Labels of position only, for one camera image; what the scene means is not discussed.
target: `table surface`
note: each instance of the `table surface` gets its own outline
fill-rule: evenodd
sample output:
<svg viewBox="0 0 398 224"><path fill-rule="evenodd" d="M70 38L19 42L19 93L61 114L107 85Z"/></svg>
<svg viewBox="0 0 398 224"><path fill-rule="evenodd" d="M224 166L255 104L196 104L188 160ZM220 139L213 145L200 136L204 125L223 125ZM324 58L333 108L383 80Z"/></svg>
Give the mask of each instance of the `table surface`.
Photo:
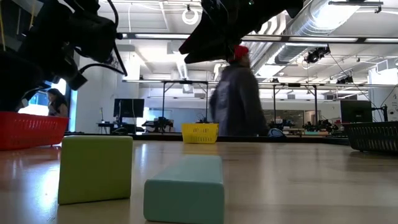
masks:
<svg viewBox="0 0 398 224"><path fill-rule="evenodd" d="M223 160L226 224L397 223L398 158L327 144L136 141L130 200L57 205L60 148L0 151L2 224L134 223L146 179L185 154Z"/></svg>

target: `red basket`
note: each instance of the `red basket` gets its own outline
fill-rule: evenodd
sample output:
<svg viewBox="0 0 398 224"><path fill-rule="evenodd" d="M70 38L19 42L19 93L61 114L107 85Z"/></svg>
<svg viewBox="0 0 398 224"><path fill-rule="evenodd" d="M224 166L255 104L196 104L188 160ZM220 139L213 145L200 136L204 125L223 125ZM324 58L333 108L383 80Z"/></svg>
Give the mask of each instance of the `red basket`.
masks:
<svg viewBox="0 0 398 224"><path fill-rule="evenodd" d="M0 150L48 146L62 141L68 118L0 112Z"/></svg>

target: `gray coat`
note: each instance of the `gray coat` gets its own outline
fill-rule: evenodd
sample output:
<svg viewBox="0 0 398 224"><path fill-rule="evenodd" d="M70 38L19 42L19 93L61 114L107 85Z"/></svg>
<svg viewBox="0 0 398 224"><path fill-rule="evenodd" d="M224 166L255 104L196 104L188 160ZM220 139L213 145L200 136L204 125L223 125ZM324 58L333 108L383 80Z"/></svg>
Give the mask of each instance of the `gray coat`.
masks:
<svg viewBox="0 0 398 224"><path fill-rule="evenodd" d="M256 136L267 133L258 82L249 68L230 65L210 99L211 116L220 136Z"/></svg>

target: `black basket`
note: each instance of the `black basket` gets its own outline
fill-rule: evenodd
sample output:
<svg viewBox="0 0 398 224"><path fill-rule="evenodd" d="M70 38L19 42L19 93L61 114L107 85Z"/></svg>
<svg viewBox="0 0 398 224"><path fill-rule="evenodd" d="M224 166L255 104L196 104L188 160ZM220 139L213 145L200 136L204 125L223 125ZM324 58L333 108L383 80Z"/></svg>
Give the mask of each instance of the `black basket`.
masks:
<svg viewBox="0 0 398 224"><path fill-rule="evenodd" d="M343 126L353 149L398 153L398 121Z"/></svg>

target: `person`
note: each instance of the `person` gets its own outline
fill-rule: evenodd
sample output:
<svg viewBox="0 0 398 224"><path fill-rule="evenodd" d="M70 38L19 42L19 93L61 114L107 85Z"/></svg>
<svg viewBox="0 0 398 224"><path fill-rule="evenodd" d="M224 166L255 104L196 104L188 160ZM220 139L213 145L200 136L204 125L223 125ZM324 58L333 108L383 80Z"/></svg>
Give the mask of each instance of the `person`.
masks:
<svg viewBox="0 0 398 224"><path fill-rule="evenodd" d="M62 93L56 88L47 90L49 116L68 117L68 104Z"/></svg>
<svg viewBox="0 0 398 224"><path fill-rule="evenodd" d="M267 135L259 87L250 69L249 49L234 47L221 80L210 99L210 112L220 136Z"/></svg>

